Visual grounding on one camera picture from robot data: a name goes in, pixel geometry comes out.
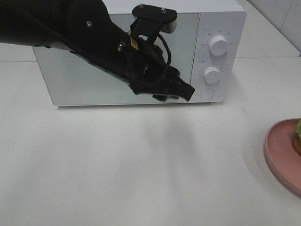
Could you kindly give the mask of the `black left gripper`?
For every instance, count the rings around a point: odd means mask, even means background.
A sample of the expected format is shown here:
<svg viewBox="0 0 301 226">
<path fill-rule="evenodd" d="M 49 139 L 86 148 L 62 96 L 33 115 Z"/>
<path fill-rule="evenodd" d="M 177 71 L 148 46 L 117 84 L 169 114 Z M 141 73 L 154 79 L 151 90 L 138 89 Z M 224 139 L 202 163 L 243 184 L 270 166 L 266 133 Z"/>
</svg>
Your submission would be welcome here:
<svg viewBox="0 0 301 226">
<path fill-rule="evenodd" d="M 180 78 L 178 69 L 171 66 L 171 51 L 160 32 L 173 33 L 177 12 L 173 9 L 140 4 L 133 8 L 135 21 L 130 35 L 123 35 L 117 43 L 117 78 L 135 94 L 153 94 L 158 101 L 183 98 L 189 101 L 195 89 Z M 163 50 L 155 40 L 162 43 Z"/>
</svg>

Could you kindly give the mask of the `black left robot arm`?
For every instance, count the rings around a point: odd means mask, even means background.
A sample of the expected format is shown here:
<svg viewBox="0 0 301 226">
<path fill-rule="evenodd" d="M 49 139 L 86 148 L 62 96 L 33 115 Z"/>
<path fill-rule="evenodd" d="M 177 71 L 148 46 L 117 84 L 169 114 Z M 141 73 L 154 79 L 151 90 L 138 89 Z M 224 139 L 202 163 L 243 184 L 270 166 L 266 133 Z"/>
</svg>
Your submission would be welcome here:
<svg viewBox="0 0 301 226">
<path fill-rule="evenodd" d="M 162 33 L 172 33 L 177 12 L 140 4 L 128 32 L 112 22 L 101 0 L 3 0 L 0 3 L 2 43 L 65 49 L 126 83 L 135 94 L 159 101 L 190 100 L 194 88 L 171 66 Z"/>
</svg>

